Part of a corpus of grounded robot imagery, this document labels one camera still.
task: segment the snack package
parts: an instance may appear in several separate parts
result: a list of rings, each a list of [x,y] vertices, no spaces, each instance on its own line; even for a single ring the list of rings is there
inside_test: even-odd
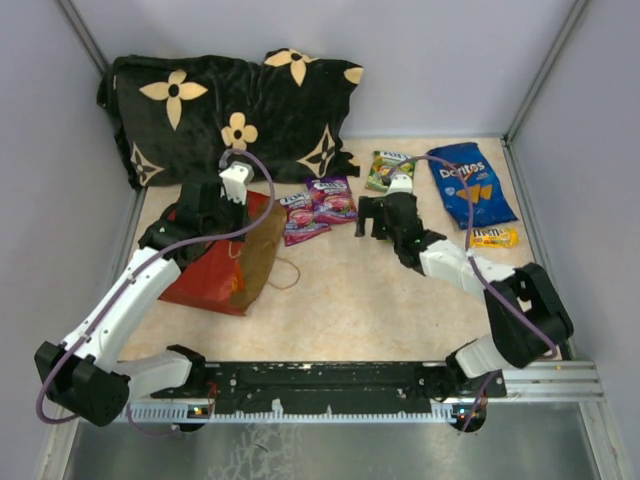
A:
[[[408,160],[412,155],[396,152],[383,152],[376,150],[373,152],[373,165],[369,171],[367,177],[367,183],[364,188],[368,190],[375,190],[376,192],[386,192],[389,190],[389,185],[382,183],[382,179],[387,175],[393,167],[398,165],[403,160]],[[413,172],[415,171],[415,163],[406,163],[400,170],[409,175],[409,178],[413,178]]]
[[[480,152],[477,143],[458,143],[434,148],[427,153],[454,164],[469,185],[474,208],[474,227],[489,227],[517,220],[502,194],[500,180]],[[440,190],[444,207],[461,229],[467,228],[469,207],[462,182],[458,180],[455,172],[439,162],[429,161],[429,166]]]
[[[471,236],[472,247],[515,247],[518,232],[515,228],[474,228]]]
[[[325,177],[307,180],[317,222],[349,223],[358,218],[347,177]]]
[[[311,195],[308,192],[281,198],[279,202],[287,211],[287,223],[283,233],[285,247],[302,243],[331,230],[330,225],[316,222]]]

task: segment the green snack package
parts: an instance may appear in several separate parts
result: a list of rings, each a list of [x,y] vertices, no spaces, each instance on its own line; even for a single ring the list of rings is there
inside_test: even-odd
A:
[[[379,150],[373,152],[373,165],[371,165],[371,171],[367,177],[365,188],[375,190],[376,192],[386,192],[389,186],[382,183],[382,178],[388,174],[393,167],[411,157],[413,157],[413,155],[405,153],[383,152]],[[413,178],[415,168],[415,162],[411,162],[400,167],[400,170],[409,175],[410,178]]]

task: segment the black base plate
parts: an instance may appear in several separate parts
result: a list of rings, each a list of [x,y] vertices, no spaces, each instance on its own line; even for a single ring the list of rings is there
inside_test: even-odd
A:
[[[271,412],[276,399],[287,414],[317,415],[329,407],[334,414],[430,413],[431,400],[473,397],[484,381],[455,386],[444,363],[435,362],[224,362],[203,370],[197,382],[152,396],[207,398],[215,391],[218,414]],[[501,373],[487,395],[506,396]]]

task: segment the purple candy package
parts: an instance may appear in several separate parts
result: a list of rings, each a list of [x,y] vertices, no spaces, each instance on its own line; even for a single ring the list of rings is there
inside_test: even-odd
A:
[[[302,243],[331,230],[330,225],[318,223],[314,217],[309,192],[281,198],[279,202],[287,211],[287,223],[284,226],[285,247]]]
[[[358,218],[347,177],[307,180],[307,187],[317,222],[339,224],[355,222]]]

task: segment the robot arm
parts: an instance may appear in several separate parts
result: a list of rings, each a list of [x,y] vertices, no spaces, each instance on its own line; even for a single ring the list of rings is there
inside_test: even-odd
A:
[[[391,240],[403,265],[445,280],[485,301],[491,335],[476,339],[447,357],[447,366],[457,384],[508,366],[524,368],[548,350],[540,335],[485,288],[464,249],[446,236],[423,228],[409,176],[396,173],[384,197],[360,197],[356,236],[364,236],[367,218],[373,219],[371,235]],[[540,265],[530,263],[517,268],[477,255],[474,260],[479,273],[499,296],[555,345],[573,334],[573,324]],[[518,300],[531,302],[531,306],[523,311]]]
[[[234,162],[220,179],[183,186],[178,202],[147,229],[124,273],[91,314],[59,345],[45,342],[36,352],[44,383],[69,348],[84,340],[53,378],[47,390],[50,400],[104,426],[127,402],[189,381],[194,363],[204,358],[184,347],[171,346],[160,355],[131,362],[118,362],[118,357],[155,300],[211,245],[188,245],[163,256],[159,252],[182,240],[239,230],[248,220],[246,187],[252,176],[249,165]],[[88,334],[109,303],[98,328]]]

